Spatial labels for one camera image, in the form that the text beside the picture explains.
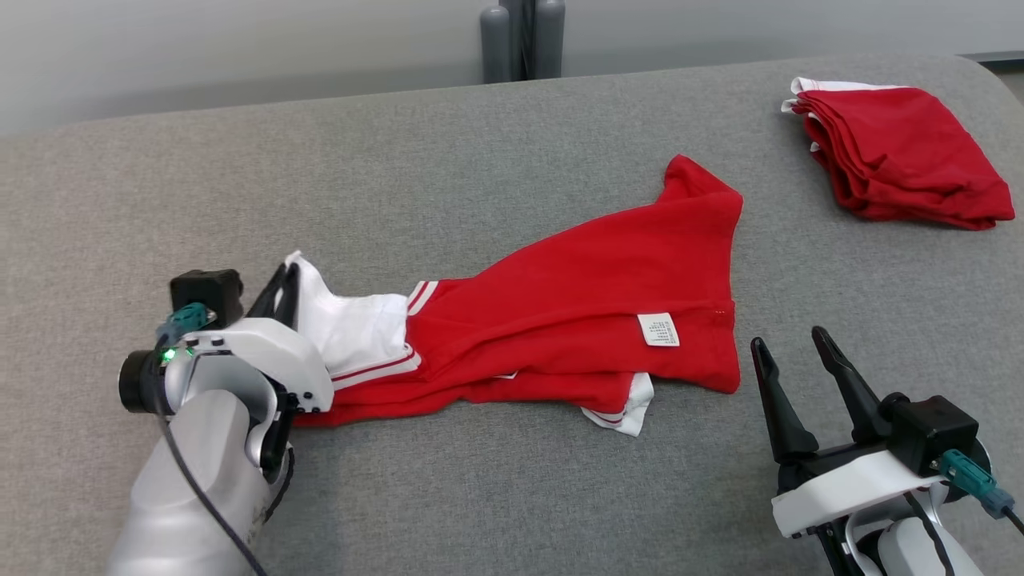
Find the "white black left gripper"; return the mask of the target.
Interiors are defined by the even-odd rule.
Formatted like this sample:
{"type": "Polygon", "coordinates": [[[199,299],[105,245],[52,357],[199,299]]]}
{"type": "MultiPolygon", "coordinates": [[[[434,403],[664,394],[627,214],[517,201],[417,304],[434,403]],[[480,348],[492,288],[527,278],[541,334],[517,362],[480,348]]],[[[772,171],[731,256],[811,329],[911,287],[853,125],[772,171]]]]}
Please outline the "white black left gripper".
{"type": "Polygon", "coordinates": [[[299,413],[328,412],[332,380],[317,347],[294,331],[300,288],[297,263],[282,263],[230,327],[176,340],[164,330],[153,349],[132,351],[118,372],[122,405],[135,413],[176,414],[207,390],[227,390],[253,417],[275,416],[289,398],[299,413]]]}

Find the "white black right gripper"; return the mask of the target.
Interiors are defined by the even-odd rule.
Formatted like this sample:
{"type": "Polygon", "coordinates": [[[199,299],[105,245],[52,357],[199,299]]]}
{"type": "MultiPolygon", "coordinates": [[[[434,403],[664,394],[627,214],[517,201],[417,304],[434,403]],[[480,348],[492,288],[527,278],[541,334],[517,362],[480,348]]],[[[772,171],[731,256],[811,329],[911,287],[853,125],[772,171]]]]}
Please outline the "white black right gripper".
{"type": "MultiPolygon", "coordinates": [[[[872,390],[855,365],[822,326],[812,328],[812,342],[830,373],[852,422],[851,438],[857,445],[884,441],[890,424],[881,416],[872,390]]],[[[763,406],[773,459],[779,464],[778,495],[771,499],[776,529],[793,538],[808,529],[845,518],[855,527],[898,521],[912,515],[906,495],[918,499],[932,520],[950,499],[950,485],[940,475],[921,477],[904,466],[888,450],[860,455],[826,474],[809,478],[809,462],[819,444],[798,419],[782,384],[780,371],[761,337],[750,343],[758,393],[763,406]]]]}

